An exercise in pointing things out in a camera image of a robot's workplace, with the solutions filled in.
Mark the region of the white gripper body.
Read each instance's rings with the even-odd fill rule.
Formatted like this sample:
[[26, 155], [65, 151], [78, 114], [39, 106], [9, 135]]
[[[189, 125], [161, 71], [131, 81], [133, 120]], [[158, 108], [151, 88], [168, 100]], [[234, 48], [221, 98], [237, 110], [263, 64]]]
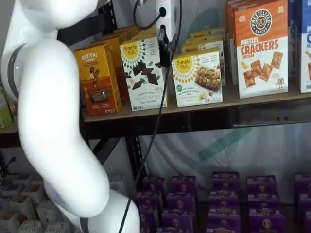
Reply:
[[160, 25], [166, 26], [167, 41], [172, 41], [176, 34], [179, 3], [177, 0], [156, 0], [156, 12], [160, 15], [156, 22], [156, 27]]

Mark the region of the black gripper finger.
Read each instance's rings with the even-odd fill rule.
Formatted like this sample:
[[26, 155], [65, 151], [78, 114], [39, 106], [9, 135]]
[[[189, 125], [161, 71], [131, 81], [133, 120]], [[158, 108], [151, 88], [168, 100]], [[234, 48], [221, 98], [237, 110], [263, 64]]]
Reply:
[[159, 55], [162, 67], [169, 67], [173, 53], [173, 45], [174, 42], [159, 41]]
[[159, 42], [166, 42], [167, 36], [166, 36], [166, 26], [160, 25], [157, 27], [157, 38]]

